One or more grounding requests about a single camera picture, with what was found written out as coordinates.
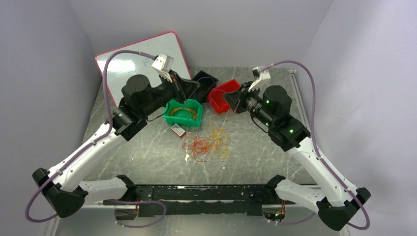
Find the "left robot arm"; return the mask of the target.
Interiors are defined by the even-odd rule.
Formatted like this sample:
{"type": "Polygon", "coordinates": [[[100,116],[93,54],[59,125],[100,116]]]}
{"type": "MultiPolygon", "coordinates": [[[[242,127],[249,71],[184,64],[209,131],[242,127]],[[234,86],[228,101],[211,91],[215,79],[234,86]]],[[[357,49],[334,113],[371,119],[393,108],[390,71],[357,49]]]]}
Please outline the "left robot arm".
{"type": "Polygon", "coordinates": [[[131,76],[122,87],[119,106],[71,156],[49,169],[39,168],[32,177],[56,216],[66,218],[83,205],[100,201],[121,201],[128,205],[136,199],[136,184],[125,175],[85,182],[98,159],[123,145],[148,123],[148,117],[171,100],[183,103],[200,83],[169,71],[161,84],[152,87],[145,75],[131,76]]]}

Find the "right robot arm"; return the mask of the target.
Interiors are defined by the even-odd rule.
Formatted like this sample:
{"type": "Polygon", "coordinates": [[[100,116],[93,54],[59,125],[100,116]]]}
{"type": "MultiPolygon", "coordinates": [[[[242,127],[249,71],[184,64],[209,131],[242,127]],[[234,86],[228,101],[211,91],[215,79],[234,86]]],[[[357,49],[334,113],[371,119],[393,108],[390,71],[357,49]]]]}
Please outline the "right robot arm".
{"type": "Polygon", "coordinates": [[[248,112],[265,125],[271,140],[297,160],[320,187],[312,189],[278,176],[269,181],[266,199],[272,204],[286,200],[303,206],[330,229],[340,231],[363,209],[370,192],[349,182],[314,146],[307,127],[290,115],[292,99],[282,86],[269,86],[262,96],[249,87],[249,83],[243,83],[238,90],[223,94],[223,98],[234,113],[248,112]]]}

